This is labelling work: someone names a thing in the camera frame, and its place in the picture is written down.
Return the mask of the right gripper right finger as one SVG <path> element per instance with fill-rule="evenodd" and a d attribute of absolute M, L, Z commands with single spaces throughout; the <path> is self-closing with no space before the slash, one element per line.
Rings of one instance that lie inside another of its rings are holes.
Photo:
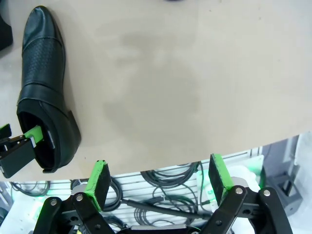
<path fill-rule="evenodd" d="M 293 232 L 274 188 L 254 192 L 235 185 L 220 154 L 211 154 L 208 174 L 218 209 L 201 229 L 202 234 L 226 234 L 237 218 L 248 219 L 256 234 Z"/>

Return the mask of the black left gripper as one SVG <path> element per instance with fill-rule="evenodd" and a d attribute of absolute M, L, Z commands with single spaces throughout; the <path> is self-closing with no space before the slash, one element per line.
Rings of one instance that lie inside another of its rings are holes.
<path fill-rule="evenodd" d="M 43 141 L 42 129 L 36 125 L 24 136 L 9 138 L 12 135 L 10 124 L 0 128 L 0 171 L 5 178 L 11 178 L 35 158 L 37 144 Z"/>

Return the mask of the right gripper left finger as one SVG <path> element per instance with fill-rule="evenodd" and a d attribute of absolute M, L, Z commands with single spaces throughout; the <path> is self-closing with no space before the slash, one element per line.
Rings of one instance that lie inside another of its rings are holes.
<path fill-rule="evenodd" d="M 45 200 L 35 234 L 70 234 L 75 226 L 83 225 L 89 234 L 113 234 L 113 229 L 100 214 L 111 184 L 106 161 L 98 160 L 82 192 L 70 195 L 65 201 L 59 197 Z"/>

